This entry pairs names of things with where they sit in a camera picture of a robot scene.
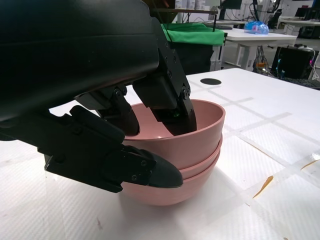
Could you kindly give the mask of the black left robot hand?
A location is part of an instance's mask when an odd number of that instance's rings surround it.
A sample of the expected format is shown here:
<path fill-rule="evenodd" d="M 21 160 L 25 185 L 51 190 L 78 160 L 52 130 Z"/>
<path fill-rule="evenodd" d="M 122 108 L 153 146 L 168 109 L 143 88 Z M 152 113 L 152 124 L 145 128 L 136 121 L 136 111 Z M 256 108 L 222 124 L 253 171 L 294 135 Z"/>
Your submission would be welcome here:
<path fill-rule="evenodd" d="M 1 1 L 0 139 L 37 147 L 46 171 L 113 193 L 183 184 L 173 164 L 123 144 L 140 132 L 129 85 L 172 135 L 197 129 L 183 67 L 145 2 Z"/>

